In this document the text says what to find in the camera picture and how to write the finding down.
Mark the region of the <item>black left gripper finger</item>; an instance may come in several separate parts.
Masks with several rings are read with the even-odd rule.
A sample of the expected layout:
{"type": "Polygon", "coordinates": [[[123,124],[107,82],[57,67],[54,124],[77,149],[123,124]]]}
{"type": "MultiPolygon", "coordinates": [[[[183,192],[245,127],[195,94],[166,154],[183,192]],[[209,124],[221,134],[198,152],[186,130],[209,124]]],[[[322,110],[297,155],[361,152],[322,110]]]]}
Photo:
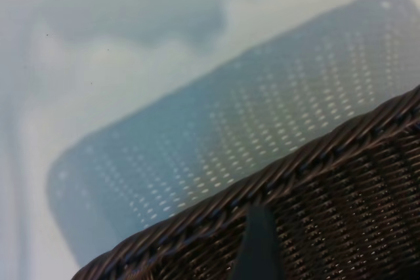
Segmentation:
{"type": "Polygon", "coordinates": [[[249,208],[246,229],[231,279],[279,279],[280,253],[273,214],[262,206],[249,208]]]}

